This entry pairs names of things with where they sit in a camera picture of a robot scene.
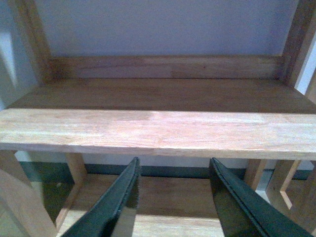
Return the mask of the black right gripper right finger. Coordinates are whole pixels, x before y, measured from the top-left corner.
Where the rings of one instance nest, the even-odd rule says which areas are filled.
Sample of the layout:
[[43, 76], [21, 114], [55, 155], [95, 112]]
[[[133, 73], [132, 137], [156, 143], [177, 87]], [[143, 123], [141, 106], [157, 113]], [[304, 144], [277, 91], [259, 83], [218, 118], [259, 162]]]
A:
[[214, 205], [224, 236], [311, 236], [261, 198], [216, 158], [210, 159], [209, 178]]

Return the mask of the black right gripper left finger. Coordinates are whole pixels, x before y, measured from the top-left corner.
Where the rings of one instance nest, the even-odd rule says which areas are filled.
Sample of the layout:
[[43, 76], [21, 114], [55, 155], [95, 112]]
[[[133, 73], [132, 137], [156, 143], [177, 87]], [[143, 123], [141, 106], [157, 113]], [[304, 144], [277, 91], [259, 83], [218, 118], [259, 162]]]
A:
[[94, 206], [62, 236], [131, 237], [139, 202], [140, 175], [140, 160], [135, 157]]

